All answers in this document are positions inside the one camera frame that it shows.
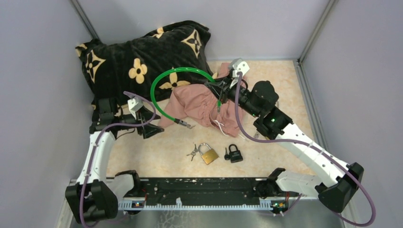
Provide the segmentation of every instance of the pink garment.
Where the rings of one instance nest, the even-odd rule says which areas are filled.
[[[228,66],[229,63],[221,64],[217,78],[225,77],[229,74]],[[217,98],[206,86],[201,84],[175,88],[164,111],[178,119],[189,116],[205,127],[214,126],[219,128],[218,124],[214,122],[214,120],[217,120],[224,124],[221,128],[226,134],[236,137],[239,133],[239,127],[235,119],[235,103],[228,101],[222,104],[220,113],[217,114]],[[241,108],[239,108],[239,114],[242,120],[244,111]],[[165,116],[162,116],[158,123],[163,128],[171,124],[174,124],[174,122]]]

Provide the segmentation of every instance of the pillow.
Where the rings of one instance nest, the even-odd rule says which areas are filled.
[[[84,77],[95,95],[93,104],[97,99],[116,97],[120,105],[125,105],[128,100],[123,94],[125,90],[150,100],[153,81],[172,68],[194,67],[212,75],[204,53],[211,36],[208,30],[188,20],[121,44],[106,45],[93,39],[77,46]],[[169,98],[176,87],[206,81],[196,73],[172,73],[159,81],[155,98],[161,101]]]

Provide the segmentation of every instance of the padlock shackle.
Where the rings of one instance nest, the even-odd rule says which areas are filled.
[[[229,145],[229,147],[228,147],[228,150],[230,150],[230,152],[233,151],[233,150],[231,150],[231,147],[232,147],[232,146],[235,146],[235,150],[234,150],[234,151],[238,151],[238,146],[235,145],[235,144],[231,144],[231,145]]]
[[[203,153],[200,151],[200,147],[202,147],[202,146],[207,146],[207,147],[209,148],[209,150],[211,150],[211,147],[210,147],[207,143],[202,143],[202,144],[200,144],[199,147],[197,148],[197,150],[199,151],[199,153],[200,153],[201,155],[203,155]]]

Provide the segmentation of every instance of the black padlock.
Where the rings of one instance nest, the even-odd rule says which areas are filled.
[[[231,150],[231,147],[232,147],[232,146],[235,146],[235,150],[234,150],[234,151]],[[240,151],[238,150],[237,145],[231,144],[231,145],[228,147],[228,149],[230,150],[230,160],[231,160],[231,163],[236,163],[236,162],[243,161],[242,154],[241,154]]]

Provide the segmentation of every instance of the gold padlock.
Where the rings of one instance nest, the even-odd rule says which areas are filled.
[[[201,146],[207,146],[209,148],[209,150],[206,153],[202,153],[200,151]],[[206,165],[212,163],[215,159],[218,158],[218,154],[207,143],[200,144],[198,150],[199,150],[199,153],[202,155],[201,158],[203,158]]]

